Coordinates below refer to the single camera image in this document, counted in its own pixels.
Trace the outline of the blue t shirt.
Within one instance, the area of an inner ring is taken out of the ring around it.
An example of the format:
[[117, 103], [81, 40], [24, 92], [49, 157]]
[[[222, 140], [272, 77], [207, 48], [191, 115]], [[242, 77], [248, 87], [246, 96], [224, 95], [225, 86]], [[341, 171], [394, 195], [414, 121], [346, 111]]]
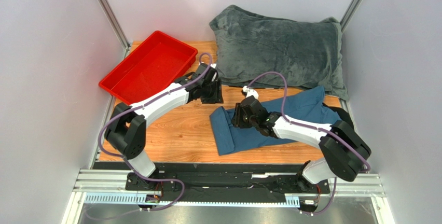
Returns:
[[296, 141], [317, 145], [340, 123], [354, 127], [350, 115], [342, 108], [326, 105], [324, 97], [324, 87], [318, 86], [264, 103], [250, 96], [235, 108], [217, 108], [210, 121], [218, 154]]

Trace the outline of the black baseball cap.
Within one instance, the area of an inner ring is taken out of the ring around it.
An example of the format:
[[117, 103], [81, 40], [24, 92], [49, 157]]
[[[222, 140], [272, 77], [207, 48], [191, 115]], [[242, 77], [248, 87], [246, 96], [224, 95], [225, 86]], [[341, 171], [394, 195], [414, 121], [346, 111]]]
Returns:
[[336, 112], [342, 121], [346, 122], [351, 127], [351, 129], [355, 130], [353, 120], [347, 111], [345, 111], [343, 108], [328, 106], [324, 103], [322, 103], [322, 105]]

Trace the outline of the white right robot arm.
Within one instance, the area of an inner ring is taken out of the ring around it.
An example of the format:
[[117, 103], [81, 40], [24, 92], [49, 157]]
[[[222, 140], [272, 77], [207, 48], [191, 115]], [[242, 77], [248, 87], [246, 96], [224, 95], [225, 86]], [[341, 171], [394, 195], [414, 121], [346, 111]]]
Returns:
[[231, 120], [236, 128], [254, 128], [261, 135], [289, 139], [319, 149], [323, 157], [307, 161], [296, 174], [298, 181], [315, 185], [330, 178], [353, 182], [369, 170], [371, 150], [347, 122], [319, 124], [267, 111], [254, 96], [237, 103]]

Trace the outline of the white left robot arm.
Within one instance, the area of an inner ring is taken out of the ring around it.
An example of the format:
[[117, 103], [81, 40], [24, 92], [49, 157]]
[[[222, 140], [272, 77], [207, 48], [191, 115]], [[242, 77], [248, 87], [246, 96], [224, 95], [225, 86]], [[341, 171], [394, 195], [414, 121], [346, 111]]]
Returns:
[[120, 103], [114, 108], [100, 134], [118, 151], [116, 156], [123, 158], [140, 179], [161, 181], [152, 178], [156, 166], [145, 151], [147, 127], [168, 112], [195, 100], [203, 104], [223, 102], [215, 67], [214, 64], [201, 63], [195, 72], [176, 79], [154, 96], [131, 105]]

